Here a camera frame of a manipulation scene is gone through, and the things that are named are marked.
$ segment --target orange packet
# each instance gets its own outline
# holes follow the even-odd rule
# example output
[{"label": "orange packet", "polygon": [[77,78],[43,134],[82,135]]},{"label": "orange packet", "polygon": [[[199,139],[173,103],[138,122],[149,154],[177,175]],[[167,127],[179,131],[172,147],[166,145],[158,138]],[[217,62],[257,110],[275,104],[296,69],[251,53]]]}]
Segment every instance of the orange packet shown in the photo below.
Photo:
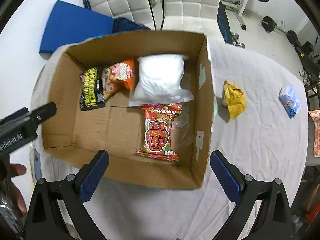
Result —
[{"label": "orange packet", "polygon": [[127,88],[133,89],[133,59],[104,68],[102,71],[103,95],[107,99],[114,95],[118,90]]}]

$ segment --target human hand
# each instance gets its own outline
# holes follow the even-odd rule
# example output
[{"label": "human hand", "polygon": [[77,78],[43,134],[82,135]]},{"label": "human hand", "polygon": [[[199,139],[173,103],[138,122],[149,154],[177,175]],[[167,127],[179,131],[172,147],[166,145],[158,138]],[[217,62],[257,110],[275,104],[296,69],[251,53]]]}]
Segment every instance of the human hand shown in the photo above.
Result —
[{"label": "human hand", "polygon": [[[26,173],[26,171],[27,171],[27,168],[22,164],[10,164],[10,174],[12,178],[23,175]],[[27,216],[27,206],[26,206],[26,203],[24,202],[24,199],[22,197],[20,190],[13,183],[12,183],[12,189],[16,197],[18,208],[20,209],[21,213],[24,216]]]}]

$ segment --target blue foam mat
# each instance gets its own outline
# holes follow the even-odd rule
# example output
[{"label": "blue foam mat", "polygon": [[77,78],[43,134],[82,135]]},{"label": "blue foam mat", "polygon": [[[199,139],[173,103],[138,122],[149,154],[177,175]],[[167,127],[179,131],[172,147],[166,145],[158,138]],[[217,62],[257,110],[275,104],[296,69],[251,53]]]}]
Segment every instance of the blue foam mat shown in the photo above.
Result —
[{"label": "blue foam mat", "polygon": [[39,53],[53,53],[58,47],[111,34],[114,19],[58,0],[44,29]]}]

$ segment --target cardboard box flap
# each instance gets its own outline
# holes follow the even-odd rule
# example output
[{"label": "cardboard box flap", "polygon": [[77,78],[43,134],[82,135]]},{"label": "cardboard box flap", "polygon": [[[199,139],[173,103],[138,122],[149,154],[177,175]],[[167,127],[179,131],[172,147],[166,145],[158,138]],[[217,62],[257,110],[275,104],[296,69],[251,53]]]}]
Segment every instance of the cardboard box flap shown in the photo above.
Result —
[{"label": "cardboard box flap", "polygon": [[44,148],[72,145],[76,109],[79,108],[81,81],[84,68],[67,53],[63,54],[53,76],[48,101],[57,105],[55,116],[44,122]]},{"label": "cardboard box flap", "polygon": [[70,47],[67,52],[87,68],[115,64],[133,57],[184,54],[196,62],[204,35],[177,31],[133,31],[93,39]]},{"label": "cardboard box flap", "polygon": [[[45,149],[52,157],[63,160],[77,168],[89,163],[97,153],[69,146]],[[109,167],[104,177],[142,186],[170,189],[195,189],[191,170],[183,166],[161,165],[161,163],[136,162],[110,156]]]},{"label": "cardboard box flap", "polygon": [[210,156],[211,127],[213,125],[214,93],[212,87],[211,63],[207,55],[207,41],[203,41],[197,61],[198,83],[196,89],[196,120],[191,170],[198,181],[203,181]]}]

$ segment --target sticker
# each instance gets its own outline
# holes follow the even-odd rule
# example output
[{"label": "sticker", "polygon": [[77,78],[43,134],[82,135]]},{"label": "sticker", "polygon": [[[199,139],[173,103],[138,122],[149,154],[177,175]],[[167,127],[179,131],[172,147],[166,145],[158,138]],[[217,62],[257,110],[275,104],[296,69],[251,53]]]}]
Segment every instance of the sticker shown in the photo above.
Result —
[{"label": "sticker", "polygon": [[200,75],[199,75],[199,89],[202,87],[202,85],[204,84],[205,82],[205,69],[204,69],[204,66],[202,66],[202,62],[200,63]]},{"label": "sticker", "polygon": [[34,165],[34,173],[36,180],[42,178],[42,171],[41,171],[41,163],[40,163],[40,153],[33,150],[33,165]]},{"label": "sticker", "polygon": [[204,131],[197,131],[197,138],[196,138],[196,147],[197,147],[196,161],[198,161],[198,159],[199,159],[199,149],[202,150],[203,137],[204,137]]}]

